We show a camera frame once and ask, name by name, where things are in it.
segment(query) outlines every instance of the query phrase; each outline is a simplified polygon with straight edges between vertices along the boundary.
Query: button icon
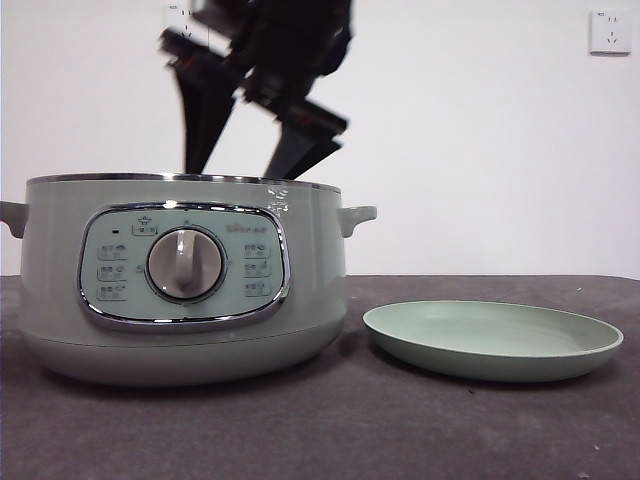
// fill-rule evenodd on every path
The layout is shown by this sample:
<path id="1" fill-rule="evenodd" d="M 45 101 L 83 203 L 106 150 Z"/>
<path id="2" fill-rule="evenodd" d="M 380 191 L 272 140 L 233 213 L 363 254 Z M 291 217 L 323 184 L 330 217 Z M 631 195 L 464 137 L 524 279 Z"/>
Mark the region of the button icon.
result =
<path id="1" fill-rule="evenodd" d="M 271 294 L 271 285 L 268 282 L 251 282 L 244 286 L 245 297 L 266 297 Z"/>
<path id="2" fill-rule="evenodd" d="M 126 260 L 127 246 L 123 243 L 102 245 L 98 248 L 98 260 Z"/>
<path id="3" fill-rule="evenodd" d="M 263 278 L 271 276 L 271 265 L 264 260 L 244 264 L 245 278 Z"/>
<path id="4" fill-rule="evenodd" d="M 98 267 L 98 280 L 101 282 L 118 282 L 126 280 L 126 268 L 124 265 L 100 265 Z"/>
<path id="5" fill-rule="evenodd" d="M 138 236 L 152 236 L 158 234 L 158 226 L 157 225 L 147 225 L 147 224 L 134 224 L 131 225 L 131 233 L 133 235 Z"/>
<path id="6" fill-rule="evenodd" d="M 252 243 L 244 246 L 244 258 L 269 258 L 271 249 L 264 243 Z"/>
<path id="7" fill-rule="evenodd" d="M 98 300 L 123 302 L 127 300 L 127 286 L 124 284 L 98 287 Z"/>

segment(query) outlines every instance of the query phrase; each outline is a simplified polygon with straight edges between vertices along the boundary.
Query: pot handle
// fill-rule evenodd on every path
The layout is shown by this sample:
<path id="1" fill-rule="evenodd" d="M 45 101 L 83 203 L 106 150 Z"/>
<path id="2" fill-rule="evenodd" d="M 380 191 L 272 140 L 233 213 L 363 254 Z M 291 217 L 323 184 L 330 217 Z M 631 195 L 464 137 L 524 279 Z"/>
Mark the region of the pot handle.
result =
<path id="1" fill-rule="evenodd" d="M 378 209 L 376 207 L 351 207 L 341 208 L 338 210 L 338 222 L 342 230 L 342 236 L 349 238 L 353 235 L 353 229 L 356 225 L 369 220 L 375 220 L 378 217 Z"/>
<path id="2" fill-rule="evenodd" d="M 0 202 L 0 222 L 9 225 L 11 234 L 16 238 L 24 236 L 29 207 L 24 203 Z"/>

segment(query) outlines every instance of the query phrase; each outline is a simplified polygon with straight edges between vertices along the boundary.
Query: control panel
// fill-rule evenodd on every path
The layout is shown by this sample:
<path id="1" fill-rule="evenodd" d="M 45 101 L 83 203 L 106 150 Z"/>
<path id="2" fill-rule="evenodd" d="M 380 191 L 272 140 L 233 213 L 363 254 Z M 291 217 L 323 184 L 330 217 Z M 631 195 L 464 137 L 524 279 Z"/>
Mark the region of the control panel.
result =
<path id="1" fill-rule="evenodd" d="M 208 203 L 116 206 L 89 223 L 84 302 L 118 321 L 247 317 L 288 289 L 284 233 L 268 211 Z"/>

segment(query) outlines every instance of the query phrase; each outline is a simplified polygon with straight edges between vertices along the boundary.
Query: brand logo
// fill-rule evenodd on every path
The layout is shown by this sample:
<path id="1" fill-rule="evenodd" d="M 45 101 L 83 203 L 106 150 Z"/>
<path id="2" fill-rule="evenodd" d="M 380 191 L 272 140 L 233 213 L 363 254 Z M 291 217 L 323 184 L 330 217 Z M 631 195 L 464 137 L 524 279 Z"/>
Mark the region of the brand logo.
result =
<path id="1" fill-rule="evenodd" d="M 247 227 L 239 223 L 233 223 L 227 225 L 227 232 L 229 233 L 267 233 L 267 227 Z"/>

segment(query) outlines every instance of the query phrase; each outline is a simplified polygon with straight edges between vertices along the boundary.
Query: chrome trim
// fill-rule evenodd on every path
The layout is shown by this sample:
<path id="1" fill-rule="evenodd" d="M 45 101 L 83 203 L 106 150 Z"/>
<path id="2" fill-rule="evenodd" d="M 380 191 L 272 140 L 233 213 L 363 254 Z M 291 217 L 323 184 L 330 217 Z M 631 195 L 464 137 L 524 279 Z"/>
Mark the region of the chrome trim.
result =
<path id="1" fill-rule="evenodd" d="M 282 306 L 284 301 L 289 295 L 291 287 L 291 268 L 289 263 L 289 250 L 287 248 L 287 241 L 284 235 L 284 229 L 280 220 L 270 211 L 258 208 L 258 207 L 244 207 L 239 205 L 230 205 L 214 202 L 173 202 L 168 206 L 169 202 L 155 202 L 155 203 L 129 203 L 120 205 L 111 205 L 104 210 L 99 211 L 93 215 L 87 225 L 85 226 L 84 235 L 82 238 L 82 248 L 80 251 L 80 262 L 78 265 L 77 274 L 77 287 L 80 295 L 80 303 L 85 307 L 86 311 L 90 314 L 91 320 L 97 325 L 111 330 L 120 330 L 126 332 L 141 332 L 141 333 L 200 333 L 207 332 L 213 329 L 233 326 L 239 327 L 250 323 L 266 320 L 273 316 Z M 280 289 L 276 292 L 273 298 L 262 307 L 248 312 L 243 312 L 235 315 L 224 315 L 220 317 L 211 318 L 173 318 L 173 319 L 153 319 L 153 320 L 139 320 L 128 317 L 121 317 L 119 315 L 113 315 L 103 312 L 95 305 L 91 304 L 85 292 L 82 288 L 82 262 L 84 260 L 84 252 L 87 244 L 87 236 L 89 235 L 89 228 L 95 222 L 95 220 L 110 212 L 118 211 L 131 211 L 131 210 L 145 210 L 145 209 L 173 209 L 173 208 L 187 208 L 190 210 L 218 210 L 218 211 L 233 211 L 240 213 L 250 213 L 254 215 L 261 215 L 266 217 L 276 227 L 278 233 L 278 241 L 280 243 L 280 249 L 282 251 L 282 284 Z"/>
<path id="2" fill-rule="evenodd" d="M 338 187 L 322 183 L 299 182 L 297 180 L 283 180 L 262 177 L 234 177 L 230 175 L 193 175 L 186 173 L 74 173 L 66 175 L 47 175 L 27 180 L 27 185 L 50 182 L 74 182 L 82 180 L 162 180 L 188 181 L 211 183 L 240 183 L 259 185 L 289 185 L 293 187 L 307 187 L 316 190 L 327 190 L 342 193 Z"/>

